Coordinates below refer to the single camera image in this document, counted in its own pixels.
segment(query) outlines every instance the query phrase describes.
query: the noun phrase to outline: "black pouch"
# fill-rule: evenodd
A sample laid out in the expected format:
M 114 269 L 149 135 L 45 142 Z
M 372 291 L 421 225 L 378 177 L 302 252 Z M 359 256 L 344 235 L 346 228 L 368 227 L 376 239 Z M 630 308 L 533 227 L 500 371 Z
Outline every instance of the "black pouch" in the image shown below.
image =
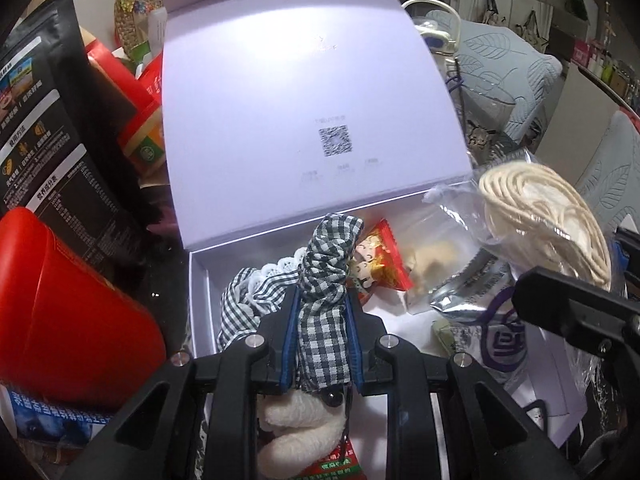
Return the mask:
M 0 206 L 25 206 L 100 272 L 139 262 L 156 208 L 109 129 L 73 0 L 47 0 L 0 48 Z

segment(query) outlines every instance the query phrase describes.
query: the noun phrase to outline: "coil of rope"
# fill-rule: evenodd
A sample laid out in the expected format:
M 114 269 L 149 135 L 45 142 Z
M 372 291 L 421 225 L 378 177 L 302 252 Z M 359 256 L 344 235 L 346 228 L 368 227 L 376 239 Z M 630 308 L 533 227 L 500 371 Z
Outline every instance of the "coil of rope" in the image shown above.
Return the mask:
M 609 290 L 611 260 L 598 222 L 577 191 L 541 164 L 508 162 L 479 181 L 486 220 L 511 258 L 543 266 Z

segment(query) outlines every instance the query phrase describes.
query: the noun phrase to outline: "open box lid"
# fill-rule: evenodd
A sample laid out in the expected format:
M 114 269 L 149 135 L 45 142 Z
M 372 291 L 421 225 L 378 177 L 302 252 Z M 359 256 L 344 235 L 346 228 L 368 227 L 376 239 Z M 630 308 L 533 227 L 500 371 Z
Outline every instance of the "open box lid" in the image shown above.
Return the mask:
M 398 0 L 163 0 L 162 104 L 190 251 L 470 171 Z

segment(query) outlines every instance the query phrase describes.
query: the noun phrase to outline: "white fluffy object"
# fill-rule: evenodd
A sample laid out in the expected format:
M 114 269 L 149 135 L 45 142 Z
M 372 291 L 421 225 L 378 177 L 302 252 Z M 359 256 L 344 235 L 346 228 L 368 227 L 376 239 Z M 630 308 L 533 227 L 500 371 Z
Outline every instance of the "white fluffy object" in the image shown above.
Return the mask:
M 264 430 L 278 438 L 258 453 L 258 469 L 267 478 L 287 479 L 331 453 L 344 429 L 344 405 L 329 408 L 319 397 L 292 390 L 283 396 L 258 399 Z

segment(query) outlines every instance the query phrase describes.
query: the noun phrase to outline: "red plastic container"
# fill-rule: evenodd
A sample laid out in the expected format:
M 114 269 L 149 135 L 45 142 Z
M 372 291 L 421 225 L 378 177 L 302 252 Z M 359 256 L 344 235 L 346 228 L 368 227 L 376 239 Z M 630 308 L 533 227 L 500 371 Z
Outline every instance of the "red plastic container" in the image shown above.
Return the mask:
M 0 379 L 119 408 L 166 359 L 151 314 L 25 208 L 0 221 Z

